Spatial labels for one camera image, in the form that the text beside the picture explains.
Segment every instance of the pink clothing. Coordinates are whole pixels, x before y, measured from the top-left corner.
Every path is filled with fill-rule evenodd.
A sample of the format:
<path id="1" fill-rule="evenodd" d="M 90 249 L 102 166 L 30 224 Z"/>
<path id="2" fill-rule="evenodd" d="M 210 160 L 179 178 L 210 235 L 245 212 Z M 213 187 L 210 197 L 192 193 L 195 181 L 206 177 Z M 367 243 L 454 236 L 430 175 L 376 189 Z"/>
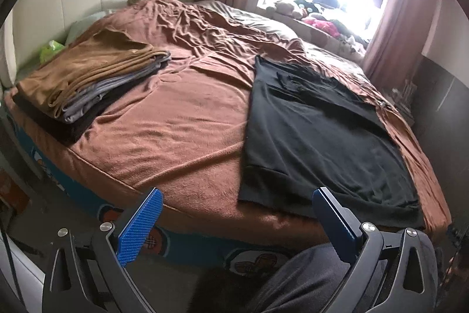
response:
<path id="1" fill-rule="evenodd" d="M 327 32 L 333 38 L 338 38 L 341 35 L 339 31 L 337 31 L 336 26 L 334 26 L 334 24 L 331 22 L 320 21 L 311 16 L 305 17 L 301 19 L 301 21 L 317 28 L 318 30 Z"/>

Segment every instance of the wall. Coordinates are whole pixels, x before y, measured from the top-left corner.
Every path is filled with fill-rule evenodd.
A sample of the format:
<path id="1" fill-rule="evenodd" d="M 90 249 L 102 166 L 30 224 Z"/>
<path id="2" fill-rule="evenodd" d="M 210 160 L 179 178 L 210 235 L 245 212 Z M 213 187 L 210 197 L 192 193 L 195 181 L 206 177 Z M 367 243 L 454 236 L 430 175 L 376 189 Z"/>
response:
<path id="1" fill-rule="evenodd" d="M 413 79 L 412 130 L 433 166 L 456 226 L 469 225 L 469 20 L 439 0 Z"/>
<path id="2" fill-rule="evenodd" d="M 469 19 L 456 0 L 440 0 L 422 54 L 469 87 Z"/>

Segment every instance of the cartoon print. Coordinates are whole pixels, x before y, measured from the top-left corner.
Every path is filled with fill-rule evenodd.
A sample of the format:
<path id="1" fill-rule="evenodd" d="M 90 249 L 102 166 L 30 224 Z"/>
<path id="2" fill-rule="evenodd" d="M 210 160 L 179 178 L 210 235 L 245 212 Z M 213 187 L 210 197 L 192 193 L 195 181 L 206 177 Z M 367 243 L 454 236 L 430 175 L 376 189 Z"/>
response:
<path id="1" fill-rule="evenodd" d="M 228 257 L 226 268 L 247 277 L 271 275 L 284 265 L 289 255 L 272 251 L 235 250 Z"/>
<path id="2" fill-rule="evenodd" d="M 60 184 L 59 181 L 56 180 L 56 178 L 52 175 L 52 172 L 49 170 L 49 168 L 45 165 L 41 155 L 33 150 L 33 153 L 32 153 L 32 157 L 34 158 L 34 160 L 38 163 L 39 166 L 41 166 L 41 168 L 44 170 L 44 172 L 46 173 L 46 175 L 52 180 L 52 182 L 55 183 L 55 185 L 60 188 L 62 191 L 64 191 L 65 193 L 67 193 L 65 191 L 65 189 L 63 188 L 63 186 Z"/>
<path id="3" fill-rule="evenodd" d="M 109 204 L 105 204 L 100 207 L 98 211 L 98 219 L 100 222 L 113 222 L 122 213 L 123 209 L 112 207 Z M 169 244 L 169 238 L 166 233 L 158 226 L 153 226 L 149 232 L 148 237 L 145 239 L 144 245 L 140 250 L 141 253 L 150 253 L 160 256 L 165 256 Z"/>

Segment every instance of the gray folded shirt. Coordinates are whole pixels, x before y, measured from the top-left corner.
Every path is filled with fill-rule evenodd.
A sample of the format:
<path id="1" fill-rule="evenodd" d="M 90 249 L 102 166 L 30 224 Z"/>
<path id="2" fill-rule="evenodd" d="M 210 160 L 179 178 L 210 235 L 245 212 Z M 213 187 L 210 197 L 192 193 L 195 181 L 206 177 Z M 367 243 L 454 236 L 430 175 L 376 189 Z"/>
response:
<path id="1" fill-rule="evenodd" d="M 161 64 L 171 59 L 171 55 L 167 52 L 165 55 L 158 55 L 155 61 L 138 71 L 127 73 L 125 75 L 111 77 L 96 82 L 74 95 L 67 104 L 62 108 L 60 120 L 66 124 L 71 124 L 78 120 L 95 104 L 100 102 L 103 96 L 112 89 L 115 89 L 130 81 L 140 79 L 147 76 L 160 68 Z"/>

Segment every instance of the blue gripper pad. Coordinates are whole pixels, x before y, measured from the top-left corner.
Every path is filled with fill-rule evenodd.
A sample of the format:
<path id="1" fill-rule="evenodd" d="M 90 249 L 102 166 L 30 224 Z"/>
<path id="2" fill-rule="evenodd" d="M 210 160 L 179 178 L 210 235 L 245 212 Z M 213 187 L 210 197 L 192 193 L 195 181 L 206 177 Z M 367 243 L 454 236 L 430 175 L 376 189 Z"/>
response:
<path id="1" fill-rule="evenodd" d="M 137 258 L 162 209 L 163 194 L 160 190 L 153 189 L 117 237 L 116 256 L 122 267 Z"/>
<path id="2" fill-rule="evenodd" d="M 312 204 L 339 258 L 344 263 L 355 263 L 363 244 L 360 221 L 348 208 L 341 206 L 327 187 L 314 191 Z"/>

